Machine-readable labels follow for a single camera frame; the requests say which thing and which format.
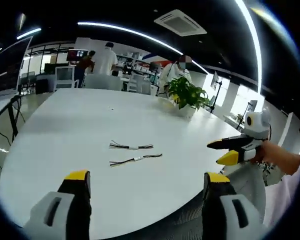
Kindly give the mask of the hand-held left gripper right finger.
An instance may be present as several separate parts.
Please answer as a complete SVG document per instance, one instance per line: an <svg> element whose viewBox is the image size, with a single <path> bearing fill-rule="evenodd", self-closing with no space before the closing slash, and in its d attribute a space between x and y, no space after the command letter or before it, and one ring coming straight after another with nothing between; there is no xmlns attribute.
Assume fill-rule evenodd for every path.
<svg viewBox="0 0 300 240"><path fill-rule="evenodd" d="M215 172L204 174L203 240L261 240L266 227L255 206L237 194L230 179Z"/></svg>

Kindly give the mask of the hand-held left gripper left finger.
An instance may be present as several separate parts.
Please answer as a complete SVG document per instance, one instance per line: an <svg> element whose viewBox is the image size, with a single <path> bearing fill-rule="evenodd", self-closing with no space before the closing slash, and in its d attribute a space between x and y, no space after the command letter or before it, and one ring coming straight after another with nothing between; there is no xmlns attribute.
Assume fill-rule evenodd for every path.
<svg viewBox="0 0 300 240"><path fill-rule="evenodd" d="M90 238L91 180L88 170L67 175L57 191L48 192L30 211L23 230L31 240Z"/></svg>

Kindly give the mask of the person's right hand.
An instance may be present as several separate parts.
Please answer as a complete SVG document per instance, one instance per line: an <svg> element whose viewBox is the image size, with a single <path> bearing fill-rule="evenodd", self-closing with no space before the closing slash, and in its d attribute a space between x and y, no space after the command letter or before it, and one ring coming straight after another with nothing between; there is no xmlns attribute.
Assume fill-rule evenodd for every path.
<svg viewBox="0 0 300 240"><path fill-rule="evenodd" d="M277 145L266 140L264 141L256 150L254 158L251 160L252 162L266 162L273 163L274 162L274 154L276 153Z"/></svg>

